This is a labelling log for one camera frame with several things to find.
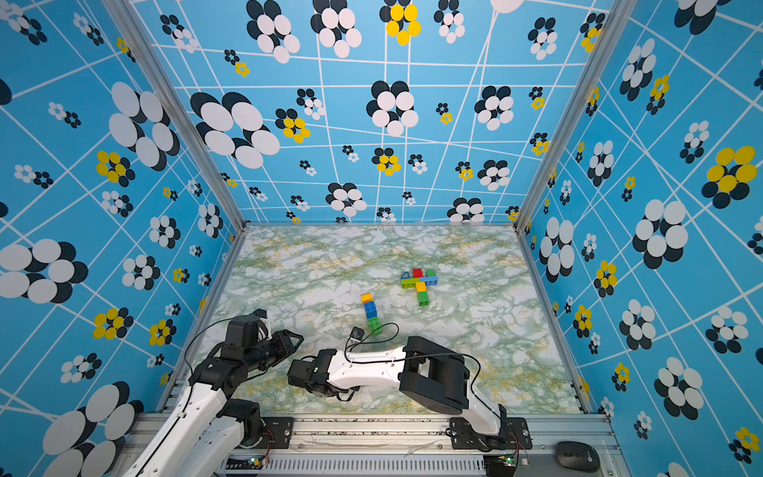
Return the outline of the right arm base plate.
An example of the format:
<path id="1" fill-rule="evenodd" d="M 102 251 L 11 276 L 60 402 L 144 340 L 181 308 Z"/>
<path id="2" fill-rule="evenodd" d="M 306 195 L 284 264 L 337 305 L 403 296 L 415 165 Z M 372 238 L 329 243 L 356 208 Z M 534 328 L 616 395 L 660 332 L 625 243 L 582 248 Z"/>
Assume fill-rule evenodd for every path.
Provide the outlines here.
<path id="1" fill-rule="evenodd" d="M 455 450 L 519 452 L 533 448 L 528 423 L 521 417 L 502 417 L 497 435 L 478 433 L 466 419 L 453 417 L 449 419 L 449 427 L 445 429 L 445 434 L 450 438 Z"/>

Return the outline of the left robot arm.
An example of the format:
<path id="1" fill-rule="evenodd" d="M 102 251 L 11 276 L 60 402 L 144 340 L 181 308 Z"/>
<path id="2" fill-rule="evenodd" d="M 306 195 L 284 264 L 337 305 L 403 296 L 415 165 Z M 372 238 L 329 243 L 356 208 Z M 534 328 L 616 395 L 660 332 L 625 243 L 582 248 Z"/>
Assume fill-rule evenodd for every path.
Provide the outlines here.
<path id="1" fill-rule="evenodd" d="M 286 448 L 294 419 L 265 419 L 255 401 L 236 399 L 243 383 L 266 374 L 291 357 L 304 337 L 289 330 L 269 332 L 266 312 L 225 319 L 224 341 L 192 371 L 164 425 L 125 471 L 127 476 L 223 476 L 238 447 Z"/>

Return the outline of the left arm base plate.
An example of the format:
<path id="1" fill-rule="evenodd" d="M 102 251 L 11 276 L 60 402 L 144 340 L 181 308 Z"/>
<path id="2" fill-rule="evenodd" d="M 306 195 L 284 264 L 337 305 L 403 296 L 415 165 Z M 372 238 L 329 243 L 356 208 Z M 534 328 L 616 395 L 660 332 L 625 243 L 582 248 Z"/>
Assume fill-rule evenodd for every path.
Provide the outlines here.
<path id="1" fill-rule="evenodd" d="M 259 417 L 244 422 L 243 449 L 288 449 L 293 433 L 293 417 Z"/>

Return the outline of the lime long lego brick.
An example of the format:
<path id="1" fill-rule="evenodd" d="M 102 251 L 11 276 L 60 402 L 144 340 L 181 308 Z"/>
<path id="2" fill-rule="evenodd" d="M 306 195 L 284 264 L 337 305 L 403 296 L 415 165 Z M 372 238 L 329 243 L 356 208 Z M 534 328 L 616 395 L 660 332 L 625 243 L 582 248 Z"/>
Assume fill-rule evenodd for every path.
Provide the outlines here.
<path id="1" fill-rule="evenodd" d="M 415 288 L 415 284 L 417 284 L 417 282 L 420 282 L 419 278 L 415 278 L 415 277 L 412 277 L 409 279 L 401 279 L 401 287 L 403 289 Z"/>

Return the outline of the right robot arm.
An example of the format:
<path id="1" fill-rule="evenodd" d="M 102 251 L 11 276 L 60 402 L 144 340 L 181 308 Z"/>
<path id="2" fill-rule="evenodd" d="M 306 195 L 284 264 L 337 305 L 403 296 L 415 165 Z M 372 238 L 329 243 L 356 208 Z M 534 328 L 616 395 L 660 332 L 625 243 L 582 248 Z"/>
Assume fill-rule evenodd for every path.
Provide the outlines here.
<path id="1" fill-rule="evenodd" d="M 363 388 L 389 388 L 439 415 L 449 415 L 445 434 L 455 449 L 481 452 L 522 447 L 506 408 L 475 385 L 467 355 L 412 336 L 401 347 L 379 352 L 324 349 L 294 360 L 288 384 L 311 395 L 336 398 Z"/>

